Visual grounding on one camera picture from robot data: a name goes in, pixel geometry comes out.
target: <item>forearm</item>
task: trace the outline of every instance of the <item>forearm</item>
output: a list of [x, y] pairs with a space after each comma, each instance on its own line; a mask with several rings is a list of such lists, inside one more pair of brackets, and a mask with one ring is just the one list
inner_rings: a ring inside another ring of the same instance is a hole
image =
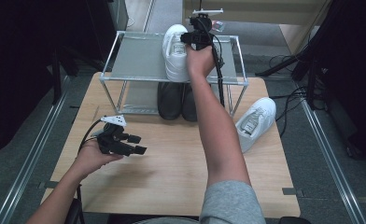
[[250, 184], [232, 118], [202, 74], [191, 75], [191, 86], [209, 173], [208, 186], [226, 179]]
[[82, 177], [68, 171], [27, 223], [64, 223]]

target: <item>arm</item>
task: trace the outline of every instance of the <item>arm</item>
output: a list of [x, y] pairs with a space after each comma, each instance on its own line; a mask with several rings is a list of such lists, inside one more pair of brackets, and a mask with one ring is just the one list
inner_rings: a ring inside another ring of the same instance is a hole
[[206, 81], [215, 66], [212, 49], [207, 47], [196, 51], [190, 46], [186, 46], [186, 49], [208, 170], [207, 186], [223, 180], [239, 180], [250, 185], [235, 125]]
[[57, 187], [29, 218], [27, 223], [64, 223], [81, 180], [101, 168], [101, 166], [122, 158], [123, 156], [117, 154], [102, 154], [96, 141], [88, 141], [84, 144], [76, 160], [62, 177]]

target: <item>black shoe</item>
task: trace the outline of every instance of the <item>black shoe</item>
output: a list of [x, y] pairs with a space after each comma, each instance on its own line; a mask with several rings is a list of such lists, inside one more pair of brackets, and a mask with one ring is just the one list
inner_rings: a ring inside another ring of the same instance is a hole
[[183, 83], [160, 82], [157, 92], [157, 107], [163, 119], [177, 119], [182, 110]]
[[195, 108], [194, 93], [192, 92], [191, 84], [186, 84], [184, 88], [182, 117], [186, 121], [197, 121], [197, 110]]

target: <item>white sneaker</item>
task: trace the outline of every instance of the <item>white sneaker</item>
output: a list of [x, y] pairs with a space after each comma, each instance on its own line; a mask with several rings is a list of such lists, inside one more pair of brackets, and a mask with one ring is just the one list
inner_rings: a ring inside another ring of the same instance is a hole
[[186, 82], [190, 79], [186, 67], [186, 48], [180, 36], [187, 32], [180, 24], [171, 26], [165, 33], [162, 42], [162, 55], [165, 59], [165, 71], [173, 82]]
[[275, 102], [264, 97], [256, 101], [236, 122], [235, 127], [243, 153], [247, 152], [256, 140], [273, 125], [275, 113]]

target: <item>hand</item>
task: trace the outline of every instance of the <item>hand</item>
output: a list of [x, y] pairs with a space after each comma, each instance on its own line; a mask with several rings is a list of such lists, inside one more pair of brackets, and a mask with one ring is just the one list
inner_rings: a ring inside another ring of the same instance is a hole
[[201, 50], [195, 50], [190, 45], [186, 45], [186, 52], [190, 78], [193, 79], [195, 76], [207, 77], [215, 67], [212, 47], [208, 46]]
[[103, 154], [99, 149], [98, 142], [89, 140], [81, 148], [69, 171], [84, 179], [103, 165], [111, 161], [121, 160], [122, 158], [123, 156], [118, 154]]

